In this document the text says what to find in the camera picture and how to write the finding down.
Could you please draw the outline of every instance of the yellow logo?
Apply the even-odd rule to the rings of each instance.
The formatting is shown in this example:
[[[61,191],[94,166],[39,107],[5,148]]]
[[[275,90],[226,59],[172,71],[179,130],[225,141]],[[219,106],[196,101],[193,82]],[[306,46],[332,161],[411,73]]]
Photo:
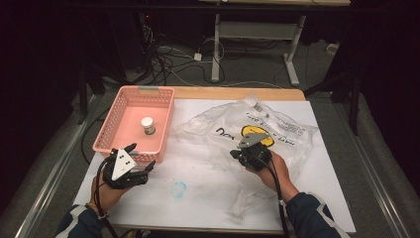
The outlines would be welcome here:
[[[248,133],[268,133],[265,129],[261,128],[261,127],[257,127],[257,126],[245,126],[242,128],[242,136],[247,135]],[[262,140],[262,144],[270,147],[272,145],[274,145],[274,139],[272,138],[272,136],[269,136],[265,139]]]

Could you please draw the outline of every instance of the floor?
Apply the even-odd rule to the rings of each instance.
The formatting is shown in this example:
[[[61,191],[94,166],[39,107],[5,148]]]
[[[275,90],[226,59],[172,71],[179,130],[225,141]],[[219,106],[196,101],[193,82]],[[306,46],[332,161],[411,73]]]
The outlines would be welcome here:
[[[291,86],[281,58],[282,54],[287,53],[289,42],[267,41],[226,42],[225,55],[221,60],[224,76],[221,76],[222,81],[218,83],[209,81],[210,63],[187,63],[195,51],[182,45],[164,45],[159,49],[160,58],[164,60],[165,67],[171,65],[171,75],[164,77],[163,73],[159,73],[161,64],[157,63],[154,67],[156,77],[151,74],[139,84],[166,82],[167,85],[183,86],[223,85],[305,90],[323,80],[333,59],[325,51],[327,46],[327,43],[320,41],[311,46],[298,47],[293,60],[300,81],[297,87]],[[208,51],[203,49],[202,53],[202,61],[211,60]],[[127,71],[130,80],[139,75],[140,72],[134,68]],[[88,168],[87,162],[93,157],[91,145],[100,129],[101,120],[105,118],[102,113],[111,105],[118,90],[115,81],[110,78],[104,77],[104,85],[104,95],[89,93],[89,113],[81,125],[78,124],[80,105],[78,98],[74,98],[74,112],[37,157],[15,198],[0,218],[0,237],[17,236],[24,221],[25,229],[19,237],[53,237],[57,224],[78,192]],[[347,125],[349,105],[332,103],[329,96],[329,92],[316,92],[309,95],[307,100],[313,107],[358,230],[351,237],[414,237],[420,234],[418,196],[383,142],[369,116],[363,96],[358,137],[353,135]],[[126,231],[117,228],[120,235]],[[106,229],[103,234],[111,237]],[[152,231],[148,237],[179,236],[236,237],[229,234],[167,231]]]

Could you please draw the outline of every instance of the dark background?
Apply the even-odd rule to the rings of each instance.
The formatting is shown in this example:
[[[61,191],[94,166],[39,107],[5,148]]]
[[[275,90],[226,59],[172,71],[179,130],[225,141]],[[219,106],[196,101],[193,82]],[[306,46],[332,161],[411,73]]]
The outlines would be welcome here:
[[[367,0],[352,4],[377,6],[379,3],[382,4]],[[361,91],[395,160],[419,194],[420,163],[416,149],[420,132],[417,111],[420,19],[415,14],[417,9],[415,1],[404,0],[383,15],[311,16],[307,18],[301,42],[341,41],[325,80],[361,60],[364,62],[362,67],[357,67]],[[136,67],[145,58],[125,51],[126,45],[142,50],[141,35],[136,32],[132,14],[95,13],[87,19],[69,12],[56,1],[24,0],[3,1],[0,10],[4,155],[0,179],[5,181],[2,212],[43,146],[72,112],[70,101],[77,92],[80,66],[96,63],[125,77],[125,68]],[[174,39],[177,36],[190,39],[192,45],[212,34],[207,26],[212,25],[213,17],[207,15],[151,16],[151,23],[158,31],[172,33]],[[94,85],[97,76],[93,74],[87,79]],[[324,90],[350,92],[353,79],[345,82]]]

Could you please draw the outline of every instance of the hand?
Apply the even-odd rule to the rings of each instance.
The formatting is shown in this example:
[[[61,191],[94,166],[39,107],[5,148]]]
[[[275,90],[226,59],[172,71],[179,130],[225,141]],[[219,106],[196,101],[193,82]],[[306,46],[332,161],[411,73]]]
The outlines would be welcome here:
[[[95,190],[96,190],[96,180],[97,180],[97,177],[93,178],[89,206],[93,208],[93,210],[95,210],[95,212],[99,215],[97,204],[94,199]],[[125,189],[112,188],[103,180],[103,172],[102,172],[100,175],[100,181],[99,181],[99,199],[101,202],[102,209],[105,212],[108,212],[109,209],[111,209],[115,204],[117,204],[121,196],[123,196],[124,193],[126,193],[130,189],[131,189],[130,187],[125,188]]]
[[[291,183],[288,168],[284,159],[271,151],[272,163],[268,163],[273,172],[277,173],[278,181],[280,183],[281,196],[285,203],[287,203],[293,196],[299,193],[299,190]],[[262,182],[269,188],[277,191],[275,187],[274,179],[267,168],[260,170],[259,172],[253,171],[247,168],[247,171],[256,174],[262,179]]]

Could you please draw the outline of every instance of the desk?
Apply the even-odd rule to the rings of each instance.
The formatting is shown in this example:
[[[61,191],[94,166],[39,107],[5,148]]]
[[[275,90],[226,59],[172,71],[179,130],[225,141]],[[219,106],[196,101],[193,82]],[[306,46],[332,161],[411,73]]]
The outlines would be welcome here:
[[[297,89],[175,87],[171,128],[176,128],[210,107],[242,99],[250,92],[272,109],[300,123],[317,126],[310,103]],[[238,192],[238,184],[232,175],[212,167],[206,145],[182,142],[182,147],[179,147],[181,142],[172,132],[169,131],[164,160],[151,172],[148,183],[131,189],[110,210],[110,221],[115,226],[152,230],[282,233],[275,197],[247,209],[243,219],[228,214]],[[313,142],[308,162],[295,184],[302,191],[312,191],[323,197],[336,222],[346,232],[356,232],[319,131],[314,135]],[[102,160],[100,154],[94,156],[74,203],[83,204],[89,200],[91,181]],[[184,196],[174,197],[171,190],[180,181],[186,186]]]
[[[204,2],[214,2],[218,5],[220,0],[200,0]],[[277,5],[321,5],[321,6],[349,6],[350,0],[227,0],[229,3],[259,3]],[[220,14],[216,14],[215,33],[214,33],[214,53],[212,65],[212,81],[219,81],[220,69],[220,38],[247,38],[247,39],[269,39],[269,40],[291,40],[291,48],[288,54],[283,55],[284,65],[293,86],[299,85],[296,70],[293,65],[293,57],[296,52],[297,44],[303,30],[306,16],[300,16],[296,24],[274,24],[274,23],[250,23],[250,22],[222,22]]]

